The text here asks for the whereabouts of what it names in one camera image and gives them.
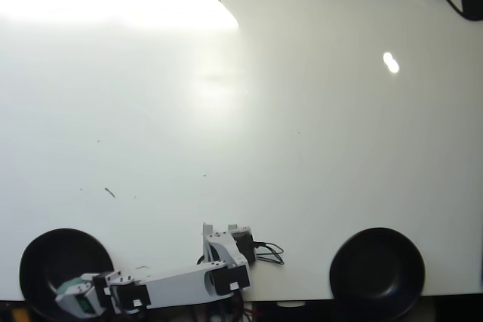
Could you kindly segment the white gripper green label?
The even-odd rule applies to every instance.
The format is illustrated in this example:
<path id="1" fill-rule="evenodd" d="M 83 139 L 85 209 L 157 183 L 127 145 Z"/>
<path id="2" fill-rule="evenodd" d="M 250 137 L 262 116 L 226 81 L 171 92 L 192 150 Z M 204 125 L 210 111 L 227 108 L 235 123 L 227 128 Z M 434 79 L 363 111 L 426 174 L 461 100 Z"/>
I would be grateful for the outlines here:
<path id="1" fill-rule="evenodd" d="M 55 302 L 65 312 L 74 317 L 99 317 L 104 314 L 97 298 L 97 292 L 92 286 L 98 273 L 84 273 L 80 276 L 83 284 L 68 287 L 64 293 L 56 296 Z"/>

